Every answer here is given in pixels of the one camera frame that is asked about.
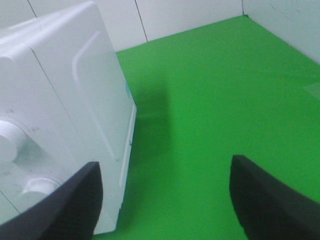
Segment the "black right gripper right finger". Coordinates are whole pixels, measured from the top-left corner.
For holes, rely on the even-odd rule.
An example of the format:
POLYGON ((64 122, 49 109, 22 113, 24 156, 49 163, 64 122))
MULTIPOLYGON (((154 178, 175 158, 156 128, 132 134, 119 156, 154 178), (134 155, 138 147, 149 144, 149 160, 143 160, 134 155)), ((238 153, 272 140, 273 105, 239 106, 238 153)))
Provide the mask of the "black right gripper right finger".
POLYGON ((249 240, 318 240, 320 204, 244 155, 233 155, 229 194, 249 240))

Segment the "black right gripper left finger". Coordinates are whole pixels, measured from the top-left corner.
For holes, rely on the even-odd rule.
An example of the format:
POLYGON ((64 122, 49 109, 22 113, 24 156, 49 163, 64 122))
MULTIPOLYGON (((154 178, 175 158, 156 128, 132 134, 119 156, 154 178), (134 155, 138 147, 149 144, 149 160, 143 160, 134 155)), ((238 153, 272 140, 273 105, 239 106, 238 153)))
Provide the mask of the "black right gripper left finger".
POLYGON ((100 164, 91 161, 49 196, 0 226, 2 240, 90 240, 101 213, 100 164))

